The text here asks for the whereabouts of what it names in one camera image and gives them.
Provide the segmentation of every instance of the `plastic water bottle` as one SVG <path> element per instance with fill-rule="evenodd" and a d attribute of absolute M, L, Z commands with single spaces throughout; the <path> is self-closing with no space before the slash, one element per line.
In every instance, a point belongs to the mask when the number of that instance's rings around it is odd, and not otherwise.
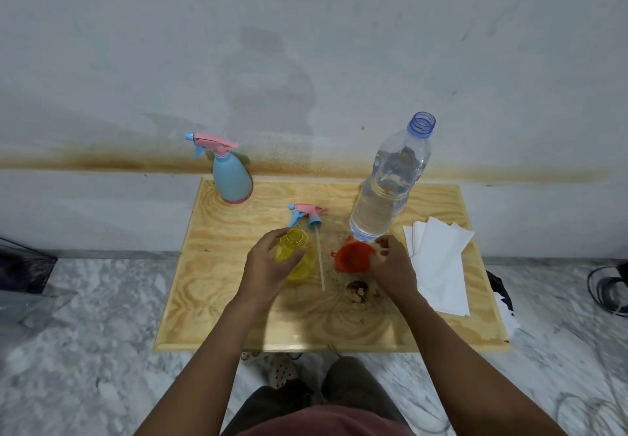
<path fill-rule="evenodd" d="M 351 212 L 349 226 L 356 239 L 372 241 L 388 231 L 408 202 L 431 154 L 429 136 L 436 119 L 427 112 L 412 117 L 407 128 L 385 140 L 375 155 L 373 172 Z"/>

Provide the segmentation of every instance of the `brown stain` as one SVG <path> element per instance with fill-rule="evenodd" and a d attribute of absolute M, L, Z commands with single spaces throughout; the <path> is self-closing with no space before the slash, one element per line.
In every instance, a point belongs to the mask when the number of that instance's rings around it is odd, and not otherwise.
<path fill-rule="evenodd" d="M 334 160 L 287 158 L 276 153 L 247 156 L 236 153 L 251 175 L 270 177 L 363 179 L 372 164 L 339 163 Z M 193 159 L 189 154 L 172 151 L 134 151 L 59 149 L 47 156 L 0 156 L 0 170 L 94 171 L 166 174 L 209 174 L 212 161 Z M 451 166 L 430 163 L 422 180 L 431 182 L 487 183 L 598 183 L 611 176 L 611 168 L 565 170 L 562 168 L 513 168 L 498 166 Z"/>

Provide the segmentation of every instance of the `blue spray bottle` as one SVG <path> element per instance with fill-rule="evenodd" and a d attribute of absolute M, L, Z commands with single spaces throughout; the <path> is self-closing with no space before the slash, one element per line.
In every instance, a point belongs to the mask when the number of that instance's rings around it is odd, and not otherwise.
<path fill-rule="evenodd" d="M 225 203 L 237 205 L 249 199 L 253 193 L 251 177 L 237 156 L 229 151 L 238 146 L 236 142 L 207 133 L 186 133 L 185 139 L 196 146 L 194 158 L 205 150 L 214 152 L 214 183 Z"/>

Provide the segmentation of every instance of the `wood grain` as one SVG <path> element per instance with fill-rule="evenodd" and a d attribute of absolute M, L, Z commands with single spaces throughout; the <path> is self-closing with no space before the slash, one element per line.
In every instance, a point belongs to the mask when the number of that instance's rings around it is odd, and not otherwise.
<path fill-rule="evenodd" d="M 198 348 L 235 295 L 250 248 L 265 232 L 287 225 L 291 217 L 288 203 L 309 202 L 330 209 L 320 228 L 326 290 L 321 290 L 318 266 L 305 281 L 287 283 L 268 314 L 260 317 L 249 333 L 246 348 L 418 351 L 401 314 L 368 273 L 349 275 L 334 268 L 330 251 L 338 250 L 350 234 L 349 215 L 359 190 L 360 184 L 355 182 L 256 179 L 247 202 L 229 205 L 216 193 L 214 182 L 202 178 L 154 349 Z M 457 185 L 416 185 L 391 233 L 405 243 L 401 226 L 430 216 L 471 229 Z M 298 225 L 315 242 L 307 221 L 302 219 Z M 462 260 L 471 316 L 442 316 L 475 349 L 508 349 L 475 239 Z M 369 285 L 364 304 L 354 302 L 346 290 L 354 280 Z"/>

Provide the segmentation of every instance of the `gray marble floor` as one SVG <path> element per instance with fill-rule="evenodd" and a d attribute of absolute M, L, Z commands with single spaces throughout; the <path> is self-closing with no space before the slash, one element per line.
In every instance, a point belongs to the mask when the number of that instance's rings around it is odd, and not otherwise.
<path fill-rule="evenodd" d="M 610 402 L 599 412 L 608 434 L 623 434 L 613 421 L 628 408 L 627 322 L 588 296 L 590 266 L 553 264 L 487 266 L 503 279 L 522 329 L 511 352 L 486 358 L 548 413 L 556 415 L 564 400 L 558 420 L 570 435 L 592 434 L 587 404 L 601 400 Z M 151 351 L 174 270 L 172 260 L 59 260 L 50 289 L 76 295 L 6 356 L 1 433 L 131 434 L 190 359 Z M 420 355 L 357 356 L 417 434 L 453 434 Z M 332 360 L 305 354 L 298 362 L 312 382 Z M 264 371 L 263 361 L 240 365 L 225 422 L 264 384 Z"/>

